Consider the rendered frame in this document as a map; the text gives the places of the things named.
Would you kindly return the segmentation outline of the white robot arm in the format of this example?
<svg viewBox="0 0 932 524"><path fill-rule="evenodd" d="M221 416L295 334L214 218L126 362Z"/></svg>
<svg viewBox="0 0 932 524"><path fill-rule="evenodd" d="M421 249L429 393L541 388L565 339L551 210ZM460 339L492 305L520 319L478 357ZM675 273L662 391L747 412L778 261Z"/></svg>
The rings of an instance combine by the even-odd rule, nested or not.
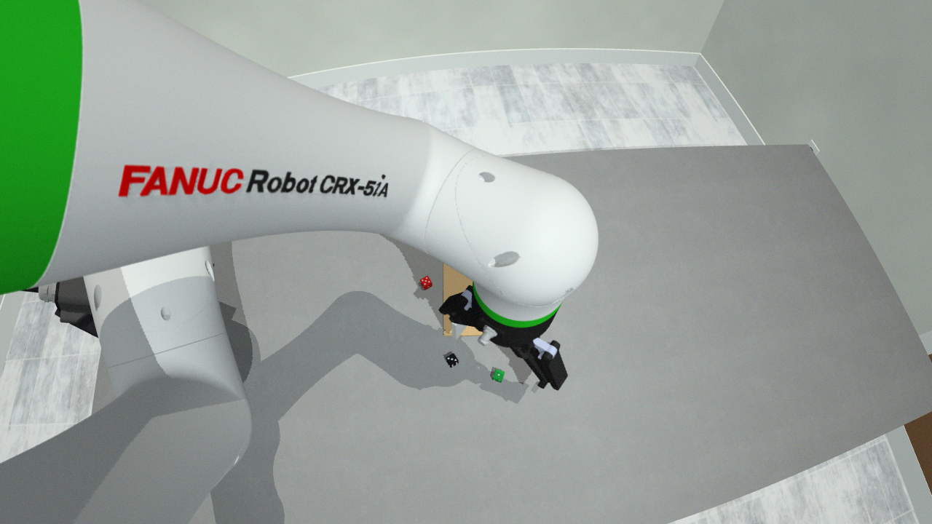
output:
<svg viewBox="0 0 932 524"><path fill-rule="evenodd" d="M0 0L0 295L92 314L119 397L0 462L0 524L189 524L253 431L210 246L317 230L468 277L483 346L542 335L599 244L561 177L140 0Z"/></svg>

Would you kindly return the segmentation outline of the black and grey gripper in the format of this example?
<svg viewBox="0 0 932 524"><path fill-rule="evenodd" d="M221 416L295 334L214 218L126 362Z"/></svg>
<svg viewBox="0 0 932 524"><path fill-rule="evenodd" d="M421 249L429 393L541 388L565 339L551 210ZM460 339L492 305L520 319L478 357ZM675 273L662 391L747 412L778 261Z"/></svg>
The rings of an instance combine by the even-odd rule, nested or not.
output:
<svg viewBox="0 0 932 524"><path fill-rule="evenodd" d="M473 316L472 289L473 286L469 285L464 292L449 296L439 308L440 313L450 316L452 338L455 338L455 341L467 326L475 326L478 331L483 332L478 327L475 316ZM568 373L559 352L561 345L557 341L546 343L540 340L540 336L533 341L519 344L500 343L493 338L490 338L490 341L500 347L512 349L517 357L527 362L527 365L538 377L538 381L532 388L534 394L539 388L544 389L547 384L550 384L555 390L559 390L565 379L568 378Z"/></svg>

